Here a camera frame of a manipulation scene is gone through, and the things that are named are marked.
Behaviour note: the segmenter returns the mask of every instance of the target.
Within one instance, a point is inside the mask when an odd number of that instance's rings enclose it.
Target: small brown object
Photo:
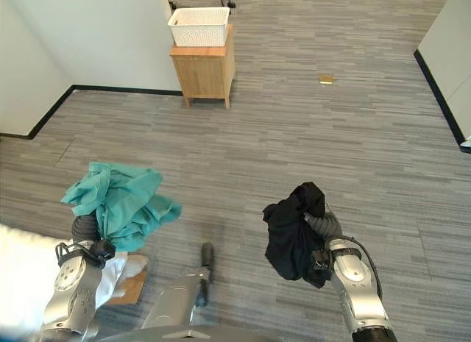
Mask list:
[[[137,304],[142,288],[147,278],[147,270],[142,270],[134,277],[126,278],[124,281],[124,289],[126,293],[121,297],[108,300],[107,305],[117,304]]]
[[[332,75],[320,75],[319,76],[319,83],[323,85],[332,85],[333,84],[333,76]]]
[[[225,46],[173,46],[170,56],[183,91],[186,107],[192,98],[224,99],[230,108],[229,93],[234,73],[233,25],[229,25]]]

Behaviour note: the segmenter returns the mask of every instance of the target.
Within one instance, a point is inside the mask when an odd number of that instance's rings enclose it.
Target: teal cloth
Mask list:
[[[91,162],[88,173],[61,201],[76,205],[74,215],[96,210],[101,237],[116,251],[133,252],[144,246],[147,235],[182,212],[181,204],[155,194],[161,181],[153,169]]]

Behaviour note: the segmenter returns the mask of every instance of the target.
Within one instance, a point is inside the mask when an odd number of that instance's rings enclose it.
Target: black baseboard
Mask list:
[[[39,122],[32,128],[28,135],[7,134],[0,132],[0,136],[8,138],[23,138],[25,140],[32,140],[38,134],[39,130],[46,125],[46,122],[53,116],[62,103],[71,95],[75,90],[105,90],[107,92],[127,92],[127,93],[145,93],[145,94],[161,94],[164,96],[183,96],[181,90],[151,90],[147,88],[126,88],[126,87],[107,87],[107,86],[89,86],[89,85],[72,85],[68,90],[52,105],[51,109],[39,120]]]
[[[417,49],[414,52],[414,56],[415,56],[415,60],[417,60],[417,63],[419,64],[420,69],[422,70],[422,73],[425,76],[425,79],[428,82],[428,85],[430,86],[432,90],[433,95],[435,96],[436,102],[439,104],[440,109],[442,110],[445,120],[448,122],[448,126],[450,127],[451,132],[453,133],[453,136],[455,137],[457,144],[460,145],[466,139],[464,138],[463,132],[461,132],[458,126],[458,123],[456,122],[455,117],[451,113],[451,110],[448,107],[447,101],[442,95],[442,92],[440,91],[439,86],[437,85],[435,79],[433,78],[432,73],[428,69],[427,63],[425,62],[424,58],[420,54],[419,49]],[[471,148],[469,147],[459,146],[459,148],[462,152],[471,153]]]
[[[72,85],[75,90],[105,90],[107,92],[127,92],[144,94],[161,94],[164,96],[183,96],[181,90],[151,90],[148,88],[108,87],[90,85]]]

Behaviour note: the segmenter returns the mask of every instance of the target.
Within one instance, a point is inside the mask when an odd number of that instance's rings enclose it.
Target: wooden nightstand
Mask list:
[[[221,98],[226,102],[226,109],[230,108],[230,85],[236,72],[232,24],[225,46],[173,46],[170,56],[187,107],[191,98]]]

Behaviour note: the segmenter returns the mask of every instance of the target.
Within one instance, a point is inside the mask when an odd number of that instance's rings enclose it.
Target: robotic hand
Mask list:
[[[41,342],[86,341],[98,332],[91,323],[96,289],[115,247],[100,240],[94,213],[75,218],[72,239],[71,245],[61,243],[56,247],[60,272],[44,313],[38,336]]]
[[[353,342],[397,342],[389,318],[381,303],[382,289],[368,251],[353,238],[343,236],[335,216],[326,225],[305,213],[313,231],[325,240],[325,248],[312,253],[313,269],[331,272],[331,282],[341,300],[341,311]],[[351,243],[360,246],[371,265],[361,262],[361,253]],[[372,286],[373,271],[376,290]]]

